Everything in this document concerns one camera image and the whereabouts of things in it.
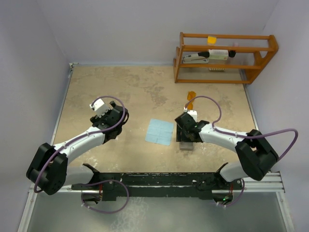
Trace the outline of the grey-brown glasses case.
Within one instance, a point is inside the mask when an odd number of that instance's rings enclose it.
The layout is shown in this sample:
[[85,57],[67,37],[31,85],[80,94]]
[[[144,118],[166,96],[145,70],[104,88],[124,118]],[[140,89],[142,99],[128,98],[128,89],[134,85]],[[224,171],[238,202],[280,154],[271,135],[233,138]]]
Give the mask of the grey-brown glasses case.
[[189,143],[189,142],[180,142],[179,143],[179,149],[181,151],[193,151],[194,145],[193,145],[193,143]]

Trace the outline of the light blue cleaning cloth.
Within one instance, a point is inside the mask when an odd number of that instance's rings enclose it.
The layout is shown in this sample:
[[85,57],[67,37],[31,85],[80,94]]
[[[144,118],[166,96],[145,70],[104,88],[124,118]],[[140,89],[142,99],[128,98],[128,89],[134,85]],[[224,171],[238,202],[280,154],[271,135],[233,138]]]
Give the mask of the light blue cleaning cloth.
[[173,129],[173,123],[152,118],[147,129],[145,141],[169,146],[172,139]]

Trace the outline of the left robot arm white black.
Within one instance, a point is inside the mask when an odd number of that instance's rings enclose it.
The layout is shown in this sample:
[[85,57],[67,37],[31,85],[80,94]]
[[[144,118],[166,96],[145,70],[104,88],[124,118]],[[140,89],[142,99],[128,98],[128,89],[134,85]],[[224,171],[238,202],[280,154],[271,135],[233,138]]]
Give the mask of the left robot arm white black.
[[70,168],[75,159],[97,146],[115,139],[129,118],[123,104],[111,101],[109,105],[98,100],[90,105],[96,113],[90,126],[81,134],[59,144],[44,143],[39,146],[26,172],[26,177],[34,183],[34,192],[53,195],[63,186],[82,184],[88,189],[99,185],[96,170],[88,164]]

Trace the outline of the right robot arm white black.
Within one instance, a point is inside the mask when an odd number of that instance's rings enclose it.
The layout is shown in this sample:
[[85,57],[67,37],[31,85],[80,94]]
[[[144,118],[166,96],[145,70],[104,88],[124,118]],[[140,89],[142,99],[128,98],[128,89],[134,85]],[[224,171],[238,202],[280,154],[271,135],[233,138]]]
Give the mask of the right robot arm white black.
[[260,181],[279,161],[279,156],[270,143],[265,138],[256,138],[261,135],[258,130],[245,133],[219,128],[223,131],[220,133],[207,121],[197,122],[192,111],[182,113],[175,122],[177,142],[210,143],[237,154],[237,162],[224,164],[216,172],[214,182],[220,189],[226,189],[232,181],[241,178],[250,177]]

